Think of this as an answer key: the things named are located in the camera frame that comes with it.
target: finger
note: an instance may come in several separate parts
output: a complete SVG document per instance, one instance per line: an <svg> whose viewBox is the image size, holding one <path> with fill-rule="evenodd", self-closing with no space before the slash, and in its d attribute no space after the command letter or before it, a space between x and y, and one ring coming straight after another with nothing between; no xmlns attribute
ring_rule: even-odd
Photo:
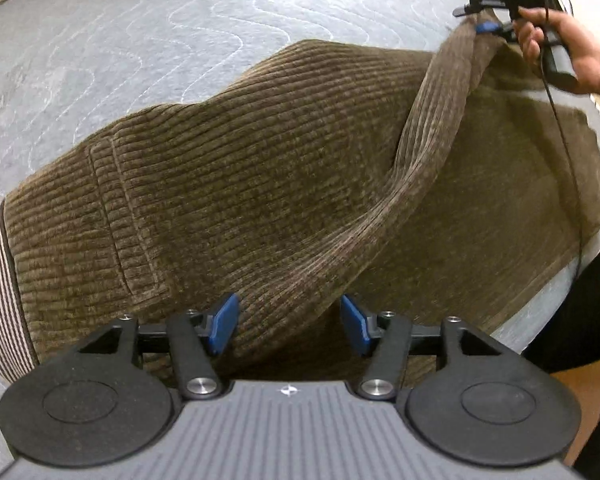
<svg viewBox="0 0 600 480"><path fill-rule="evenodd" d="M534 40L537 44L543 44L544 43L544 30L542 30L540 27L535 27L534 31L531 33L531 37L532 40Z"/></svg>
<svg viewBox="0 0 600 480"><path fill-rule="evenodd" d="M535 27L533 23L526 22L522 27L520 27L520 31L516 34L518 37L518 43L522 46L532 37L534 33Z"/></svg>
<svg viewBox="0 0 600 480"><path fill-rule="evenodd" d="M525 9L524 7L519 7L518 12L520 13L520 16L535 25L541 25L546 22L546 9ZM549 24L558 28L564 20L568 19L568 16L568 14L560 12L559 10L549 9Z"/></svg>
<svg viewBox="0 0 600 480"><path fill-rule="evenodd" d="M525 23L527 23L526 20L523 20L521 18L514 20L511 25L513 25L513 30L515 31L516 34L518 34L518 31L525 25Z"/></svg>
<svg viewBox="0 0 600 480"><path fill-rule="evenodd" d="M525 58L526 62L536 64L540 57L540 46L538 43L536 43L535 40L527 41L522 47L522 56Z"/></svg>

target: black cable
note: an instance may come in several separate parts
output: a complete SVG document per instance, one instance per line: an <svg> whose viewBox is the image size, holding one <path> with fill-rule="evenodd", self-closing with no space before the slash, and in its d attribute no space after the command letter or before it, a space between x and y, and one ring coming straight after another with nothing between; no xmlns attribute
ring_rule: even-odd
<svg viewBox="0 0 600 480"><path fill-rule="evenodd" d="M549 26L549 0L544 0L544 22ZM573 273L573 278L571 279L571 284L569 286L569 292L573 288L573 284L575 283L578 275L580 274L580 269L582 267L582 256L584 253L584 222L583 222L583 212L582 212L582 199L580 197L580 187L578 186L578 179L576 177L576 172L573 167L573 161L571 159L571 153L569 151L569 147L567 145L567 140L564 136L564 130L562 129L562 123L560 122L560 117L558 117L558 110L555 107L554 98L551 95L551 90L549 88L549 83L546 79L546 75L544 74L544 63L542 62L544 59L544 55L547 52L547 49L550 49L551 46L548 45L547 41L543 41L540 46L540 75L542 78L542 84L544 84L544 90L546 91L546 95L549 98L549 104L551 105L551 110L554 112L555 122L558 125L558 131L560 131L560 138L562 139L562 145L564 147L564 153L567 156L567 163L569 165L569 170L571 173L571 181L573 184L573 191L576 197L576 222L578 224L578 261L576 264L576 270Z"/></svg>

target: brown fabric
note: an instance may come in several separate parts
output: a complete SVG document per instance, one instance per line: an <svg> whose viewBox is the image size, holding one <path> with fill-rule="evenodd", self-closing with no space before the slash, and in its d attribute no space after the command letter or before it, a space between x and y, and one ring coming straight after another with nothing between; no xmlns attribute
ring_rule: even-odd
<svg viewBox="0 0 600 480"><path fill-rule="evenodd" d="M512 93L536 83L507 47L482 78L501 46L472 20L433 56L303 41L206 102L87 138L4 205L40 360L122 312L159 320L226 290L243 314L223 369L244 375L354 372L330 309L348 289L494 328L576 250L551 111ZM560 113L590 235L600 154Z"/></svg>

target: striped fabric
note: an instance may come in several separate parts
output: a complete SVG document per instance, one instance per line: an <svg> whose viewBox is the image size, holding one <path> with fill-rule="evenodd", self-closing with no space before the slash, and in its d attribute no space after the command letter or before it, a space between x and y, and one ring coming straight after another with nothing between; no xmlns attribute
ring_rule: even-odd
<svg viewBox="0 0 600 480"><path fill-rule="evenodd" d="M20 306L13 263L2 224L3 204L0 204L0 375L13 382L30 372L38 360Z"/></svg>

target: gray mattress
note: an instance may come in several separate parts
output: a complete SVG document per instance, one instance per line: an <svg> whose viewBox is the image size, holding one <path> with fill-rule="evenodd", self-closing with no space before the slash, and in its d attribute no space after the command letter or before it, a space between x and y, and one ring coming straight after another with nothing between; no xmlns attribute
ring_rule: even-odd
<svg viewBox="0 0 600 480"><path fill-rule="evenodd" d="M8 0L0 6L0 199L109 121L193 102L304 38L435 50L464 0ZM583 108L600 144L600 117ZM600 248L600 236L588 249ZM522 349L560 303L563 270L498 332ZM0 380L0 393L4 385ZM0 468L9 455L0 437Z"/></svg>

